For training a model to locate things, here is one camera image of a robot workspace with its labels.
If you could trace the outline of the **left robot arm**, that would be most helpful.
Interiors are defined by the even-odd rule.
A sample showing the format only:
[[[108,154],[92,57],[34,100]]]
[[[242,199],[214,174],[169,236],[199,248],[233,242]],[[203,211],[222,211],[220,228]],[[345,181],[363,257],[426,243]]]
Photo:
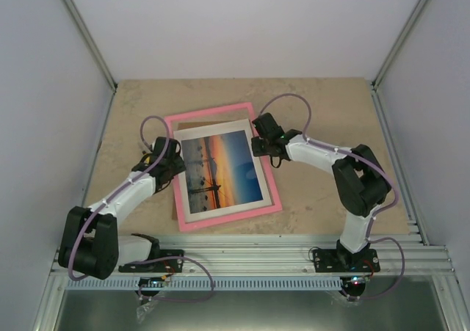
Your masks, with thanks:
[[[161,262],[159,240],[142,233],[118,234],[123,221],[141,203],[169,186],[185,171],[180,143],[159,137],[132,167],[127,179],[101,201],[73,207],[65,222],[58,264],[104,280],[116,267],[136,264],[145,272]]]

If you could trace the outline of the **pink picture frame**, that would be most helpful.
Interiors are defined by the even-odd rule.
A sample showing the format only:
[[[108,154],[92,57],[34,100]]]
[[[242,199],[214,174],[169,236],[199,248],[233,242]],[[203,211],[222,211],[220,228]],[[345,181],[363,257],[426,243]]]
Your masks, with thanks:
[[[224,122],[231,122],[235,120],[248,119],[250,126],[252,128],[253,137],[257,135],[256,129],[253,127],[252,121],[256,118],[257,114],[255,113],[253,106],[250,102],[245,103],[236,103],[228,106],[218,106],[210,109],[201,109],[192,112],[186,112],[181,114],[174,114],[165,117],[165,122],[168,124],[170,129],[170,135],[175,139],[173,133],[179,129],[191,128],[204,126],[209,124],[217,124]],[[270,165],[270,160],[268,157],[256,157],[260,159],[261,165],[264,169],[264,174],[267,179],[267,183],[270,187],[270,193],[273,201],[273,205],[267,208],[258,209],[256,211],[251,211],[246,214],[236,214],[232,219],[224,217],[222,219],[211,219],[208,222],[203,223],[192,223],[185,224],[182,222],[182,216],[177,213],[176,210],[176,199],[175,199],[175,212],[178,218],[178,227],[181,232],[190,232],[194,230],[200,230],[203,228],[223,225],[229,222],[235,222],[243,219],[251,219],[254,217],[259,217],[266,214],[275,213],[281,211],[281,199],[278,194],[278,188],[275,183],[274,176],[272,174],[272,169]],[[173,181],[173,193],[175,197],[175,185],[178,182],[178,176],[176,176]]]

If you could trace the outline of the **sunset photo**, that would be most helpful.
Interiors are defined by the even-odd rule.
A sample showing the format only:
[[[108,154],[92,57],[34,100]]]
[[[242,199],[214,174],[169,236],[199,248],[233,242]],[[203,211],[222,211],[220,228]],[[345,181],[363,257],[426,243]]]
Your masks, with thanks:
[[[243,130],[185,139],[181,149],[191,215],[264,199]]]

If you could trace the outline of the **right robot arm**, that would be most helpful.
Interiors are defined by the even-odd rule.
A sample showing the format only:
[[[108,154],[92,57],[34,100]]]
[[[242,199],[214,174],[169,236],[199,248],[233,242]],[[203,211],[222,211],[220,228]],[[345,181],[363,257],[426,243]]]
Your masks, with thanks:
[[[251,139],[255,157],[296,161],[331,174],[341,204],[346,209],[344,229],[336,243],[341,269],[353,272],[364,262],[375,214],[384,203],[391,184],[372,150],[359,145],[338,148],[307,137],[298,130],[284,131],[270,113],[252,121],[258,135]]]

